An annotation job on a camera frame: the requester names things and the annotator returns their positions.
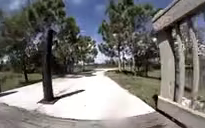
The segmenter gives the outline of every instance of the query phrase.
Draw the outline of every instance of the wooden structure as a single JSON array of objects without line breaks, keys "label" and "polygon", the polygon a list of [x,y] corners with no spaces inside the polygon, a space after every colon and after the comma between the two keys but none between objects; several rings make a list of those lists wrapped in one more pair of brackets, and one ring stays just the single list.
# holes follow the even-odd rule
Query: wooden structure
[{"label": "wooden structure", "polygon": [[[179,26],[183,22],[187,23],[188,38],[192,42],[191,104],[193,105],[198,97],[200,77],[198,41],[192,23],[192,18],[197,14],[202,14],[205,17],[205,0],[175,0],[153,19],[153,27],[157,31],[156,36],[159,41],[162,76],[157,107],[189,128],[205,128],[205,114],[193,110],[192,107],[181,105],[185,93],[185,54]],[[178,50],[174,50],[175,41]]]}]

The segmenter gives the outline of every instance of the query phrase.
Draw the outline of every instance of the sky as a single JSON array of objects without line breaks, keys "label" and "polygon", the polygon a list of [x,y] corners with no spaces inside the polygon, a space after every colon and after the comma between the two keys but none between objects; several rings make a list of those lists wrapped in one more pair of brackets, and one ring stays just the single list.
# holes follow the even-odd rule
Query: sky
[{"label": "sky", "polygon": [[[22,6],[25,0],[0,0],[0,8],[15,10]],[[98,34],[98,27],[105,18],[108,0],[66,0],[66,13],[75,17],[81,29],[81,34],[91,36],[97,43],[103,42]],[[151,3],[156,8],[165,8],[172,0],[136,0],[136,3]],[[106,59],[101,53],[96,58],[100,63]]]}]

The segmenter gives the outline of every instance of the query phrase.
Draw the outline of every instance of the grass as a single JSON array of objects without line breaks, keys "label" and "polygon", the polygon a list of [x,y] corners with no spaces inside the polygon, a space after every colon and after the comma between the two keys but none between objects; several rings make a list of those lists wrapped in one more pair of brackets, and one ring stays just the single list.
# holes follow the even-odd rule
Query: grass
[{"label": "grass", "polygon": [[149,78],[126,75],[116,71],[107,72],[106,75],[116,81],[120,86],[129,90],[130,93],[136,95],[144,102],[155,108],[153,100],[154,95],[160,93],[160,71],[149,73]]},{"label": "grass", "polygon": [[28,74],[29,82],[25,83],[23,74],[14,72],[1,72],[2,91],[30,85],[42,80],[42,75],[38,73]]}]

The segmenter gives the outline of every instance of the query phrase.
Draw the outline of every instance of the concrete path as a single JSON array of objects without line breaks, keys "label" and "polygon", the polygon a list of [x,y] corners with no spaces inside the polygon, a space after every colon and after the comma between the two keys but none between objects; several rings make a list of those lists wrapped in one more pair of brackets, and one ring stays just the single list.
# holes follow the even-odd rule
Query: concrete path
[{"label": "concrete path", "polygon": [[104,76],[105,71],[54,79],[54,94],[63,98],[53,105],[38,103],[43,99],[42,83],[5,92],[12,94],[0,97],[0,103],[53,117],[81,120],[120,119],[155,112],[141,99]]}]

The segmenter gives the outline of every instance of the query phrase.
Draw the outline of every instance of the wooden boardwalk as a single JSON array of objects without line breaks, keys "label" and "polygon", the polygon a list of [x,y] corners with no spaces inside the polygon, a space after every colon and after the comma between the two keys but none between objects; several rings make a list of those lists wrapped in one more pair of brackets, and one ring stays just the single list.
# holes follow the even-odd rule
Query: wooden boardwalk
[{"label": "wooden boardwalk", "polygon": [[180,128],[159,113],[122,120],[59,119],[0,103],[0,128]]}]

